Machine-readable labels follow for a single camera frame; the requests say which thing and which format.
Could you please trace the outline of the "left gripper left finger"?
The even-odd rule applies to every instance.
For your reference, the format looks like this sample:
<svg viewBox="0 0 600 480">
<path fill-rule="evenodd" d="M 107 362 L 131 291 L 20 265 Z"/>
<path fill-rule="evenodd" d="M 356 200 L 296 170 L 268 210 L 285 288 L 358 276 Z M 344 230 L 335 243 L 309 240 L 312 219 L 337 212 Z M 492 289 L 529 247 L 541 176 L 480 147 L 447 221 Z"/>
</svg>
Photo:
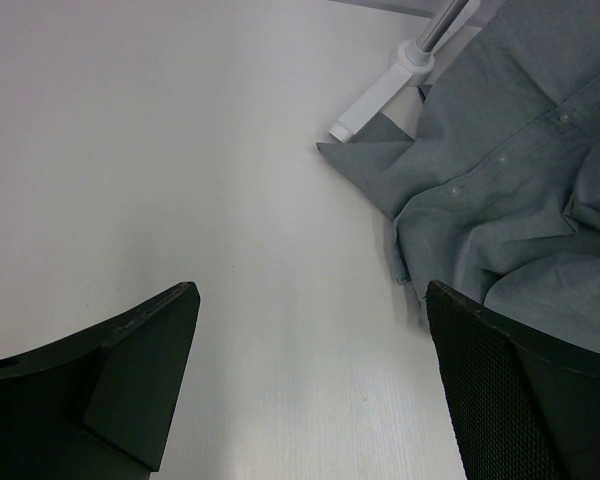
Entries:
<svg viewBox="0 0 600 480">
<path fill-rule="evenodd" d="M 0 479 L 159 471 L 200 307 L 192 282 L 0 360 Z"/>
</svg>

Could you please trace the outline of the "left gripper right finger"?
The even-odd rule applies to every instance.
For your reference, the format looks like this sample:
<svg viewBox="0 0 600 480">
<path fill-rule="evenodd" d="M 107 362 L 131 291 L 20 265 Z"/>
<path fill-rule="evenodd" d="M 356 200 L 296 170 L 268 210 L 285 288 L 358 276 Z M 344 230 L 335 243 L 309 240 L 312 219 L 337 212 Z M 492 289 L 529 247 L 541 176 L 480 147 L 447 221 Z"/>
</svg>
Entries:
<svg viewBox="0 0 600 480">
<path fill-rule="evenodd" d="M 469 479 L 600 479 L 600 354 L 440 281 L 426 313 Z"/>
</svg>

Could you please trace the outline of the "grey button shirt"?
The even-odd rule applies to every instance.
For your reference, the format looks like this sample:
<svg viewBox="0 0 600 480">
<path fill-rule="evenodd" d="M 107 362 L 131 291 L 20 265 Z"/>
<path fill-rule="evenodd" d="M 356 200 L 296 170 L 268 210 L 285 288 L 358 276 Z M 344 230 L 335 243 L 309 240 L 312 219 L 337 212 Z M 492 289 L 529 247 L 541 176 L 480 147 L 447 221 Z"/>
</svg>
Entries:
<svg viewBox="0 0 600 480">
<path fill-rule="evenodd" d="M 326 162 L 391 222 L 391 270 L 600 353 L 600 1 L 508 1 L 409 136 L 373 120 Z"/>
</svg>

